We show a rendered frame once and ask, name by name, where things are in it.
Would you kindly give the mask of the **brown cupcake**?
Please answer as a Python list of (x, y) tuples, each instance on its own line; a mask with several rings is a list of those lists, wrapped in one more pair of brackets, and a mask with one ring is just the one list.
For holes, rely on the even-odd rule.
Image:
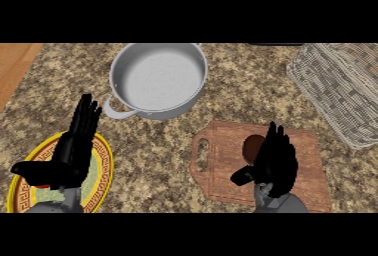
[(265, 137), (262, 135), (251, 135), (247, 137), (242, 145), (242, 156), (245, 162), (253, 165), (254, 160), (260, 151), (262, 144), (265, 142)]

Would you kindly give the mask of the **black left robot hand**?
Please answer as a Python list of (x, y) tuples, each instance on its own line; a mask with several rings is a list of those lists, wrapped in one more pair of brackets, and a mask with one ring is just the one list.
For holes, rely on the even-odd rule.
[(18, 162), (11, 172), (24, 177), (31, 186), (79, 188), (89, 174), (93, 138), (102, 108), (92, 95), (82, 96), (70, 130), (59, 137), (51, 161)]

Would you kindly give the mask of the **silver metal pot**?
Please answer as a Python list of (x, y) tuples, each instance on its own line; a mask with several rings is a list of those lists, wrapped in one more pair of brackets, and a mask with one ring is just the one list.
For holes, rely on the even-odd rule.
[(111, 65), (107, 116), (126, 119), (138, 115), (151, 120), (179, 117), (201, 97), (207, 70), (200, 43), (130, 43)]

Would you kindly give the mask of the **brown wooden cutting board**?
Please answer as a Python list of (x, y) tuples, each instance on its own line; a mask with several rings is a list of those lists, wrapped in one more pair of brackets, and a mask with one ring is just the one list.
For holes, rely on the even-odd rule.
[[(189, 169), (207, 199), (254, 205), (254, 184), (238, 186), (232, 183), (231, 176), (247, 165), (242, 157), (244, 140), (250, 135), (265, 136), (268, 129), (263, 125), (213, 120), (195, 135)], [(296, 129), (287, 129), (285, 134), (296, 146), (299, 160), (299, 174), (291, 193), (302, 199), (310, 212), (331, 212), (331, 196), (316, 134), (309, 130)], [(209, 140), (207, 168), (203, 172), (197, 167), (201, 139)]]

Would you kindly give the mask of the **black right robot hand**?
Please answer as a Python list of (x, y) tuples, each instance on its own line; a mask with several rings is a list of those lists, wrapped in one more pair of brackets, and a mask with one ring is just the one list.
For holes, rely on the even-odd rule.
[(260, 146), (254, 164), (242, 167), (231, 176), (231, 181), (242, 186), (250, 182), (256, 184), (272, 183), (268, 196), (279, 198), (294, 186), (299, 171), (296, 147), (284, 133), (284, 127), (271, 122), (268, 134)]

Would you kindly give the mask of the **yellow patterned plate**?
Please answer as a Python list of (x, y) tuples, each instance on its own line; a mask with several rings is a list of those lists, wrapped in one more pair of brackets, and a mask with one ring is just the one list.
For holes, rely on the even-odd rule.
[[(49, 137), (31, 151), (25, 160), (49, 161), (61, 133)], [(105, 200), (114, 176), (114, 157), (110, 144), (101, 134), (95, 134), (89, 175), (82, 185), (82, 206), (86, 213), (98, 211)], [(40, 202), (62, 201), (58, 190), (30, 186), (25, 179), (15, 175), (6, 198), (6, 212), (24, 213)]]

